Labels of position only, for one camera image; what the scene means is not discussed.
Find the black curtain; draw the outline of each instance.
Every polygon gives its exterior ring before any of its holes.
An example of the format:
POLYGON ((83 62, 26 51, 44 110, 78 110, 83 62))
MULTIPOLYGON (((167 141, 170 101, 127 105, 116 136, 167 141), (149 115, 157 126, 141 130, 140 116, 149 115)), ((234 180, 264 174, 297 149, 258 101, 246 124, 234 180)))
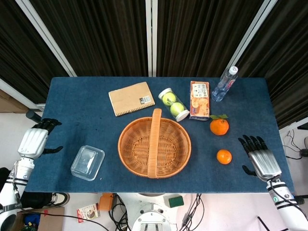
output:
POLYGON ((237 64, 267 80, 280 128, 308 116, 307 19, 307 1, 278 1, 237 64))
POLYGON ((158 1, 157 76, 219 77, 262 2, 158 1))
POLYGON ((148 76, 144 0, 31 0, 78 76, 148 76))
POLYGON ((44 103, 54 76, 67 73, 15 1, 0 1, 0 78, 44 103))

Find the water bottle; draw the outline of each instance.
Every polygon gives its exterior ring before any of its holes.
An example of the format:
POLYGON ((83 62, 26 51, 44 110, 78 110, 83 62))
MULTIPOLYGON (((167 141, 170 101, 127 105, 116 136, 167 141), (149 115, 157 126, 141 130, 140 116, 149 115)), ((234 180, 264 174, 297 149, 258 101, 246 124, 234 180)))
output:
POLYGON ((220 77, 220 81, 212 92, 212 99, 216 102, 222 101, 223 97, 227 94, 232 84, 235 82, 237 78, 238 68, 236 66, 232 66, 227 68, 222 76, 220 77))

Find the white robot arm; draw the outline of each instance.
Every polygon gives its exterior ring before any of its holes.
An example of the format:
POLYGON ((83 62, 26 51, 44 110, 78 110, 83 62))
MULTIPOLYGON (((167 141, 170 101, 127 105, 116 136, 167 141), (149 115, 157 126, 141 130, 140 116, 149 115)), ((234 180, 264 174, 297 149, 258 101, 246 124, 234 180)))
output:
POLYGON ((267 190, 282 218, 290 231, 308 231, 308 221, 303 210, 298 206, 286 184, 280 181, 281 169, 273 152, 268 150, 261 137, 243 135, 245 141, 239 138, 244 150, 252 161, 255 171, 246 166, 243 170, 248 175, 257 176, 267 182, 267 190))
POLYGON ((22 208, 20 198, 34 168, 34 160, 42 154, 56 153, 63 148, 44 149, 48 135, 57 125, 61 123, 56 119, 43 119, 26 131, 18 148, 21 159, 14 163, 0 192, 0 231, 10 230, 17 209, 22 208))

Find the basket handle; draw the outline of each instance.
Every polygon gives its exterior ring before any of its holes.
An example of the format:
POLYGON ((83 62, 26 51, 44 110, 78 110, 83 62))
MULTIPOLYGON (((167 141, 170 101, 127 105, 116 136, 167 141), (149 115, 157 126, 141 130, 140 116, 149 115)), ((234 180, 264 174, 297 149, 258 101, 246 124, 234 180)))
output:
POLYGON ((155 108, 152 115, 151 132, 150 132, 150 147, 148 156, 148 178, 157 178, 157 152, 160 118, 162 109, 155 108))

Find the clear food container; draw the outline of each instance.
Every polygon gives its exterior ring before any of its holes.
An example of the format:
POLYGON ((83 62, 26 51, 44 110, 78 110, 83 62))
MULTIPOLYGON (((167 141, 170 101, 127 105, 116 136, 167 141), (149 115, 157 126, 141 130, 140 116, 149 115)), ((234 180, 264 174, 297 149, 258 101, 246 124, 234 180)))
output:
POLYGON ((71 166, 71 172, 74 176, 84 180, 94 180, 104 158, 103 150, 87 145, 82 146, 71 166))

